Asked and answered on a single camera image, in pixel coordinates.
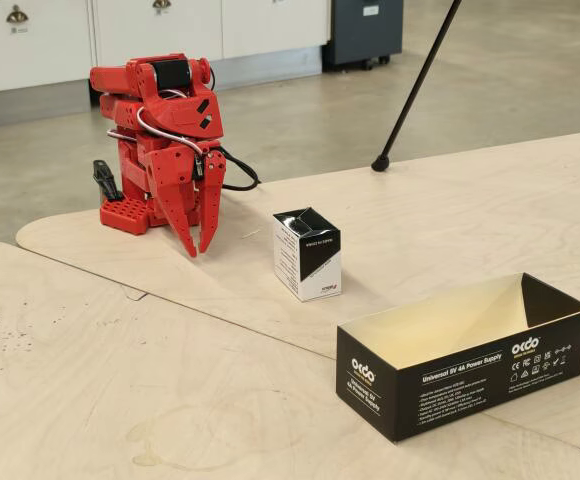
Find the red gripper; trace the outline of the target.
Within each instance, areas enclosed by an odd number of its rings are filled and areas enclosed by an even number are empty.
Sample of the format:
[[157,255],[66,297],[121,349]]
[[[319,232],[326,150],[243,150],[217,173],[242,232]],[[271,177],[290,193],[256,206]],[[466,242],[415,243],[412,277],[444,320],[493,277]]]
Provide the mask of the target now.
[[200,244],[205,253],[216,233],[226,158],[218,151],[224,135],[216,95],[208,89],[144,89],[141,162],[150,191],[191,257],[197,256],[185,190],[201,180]]

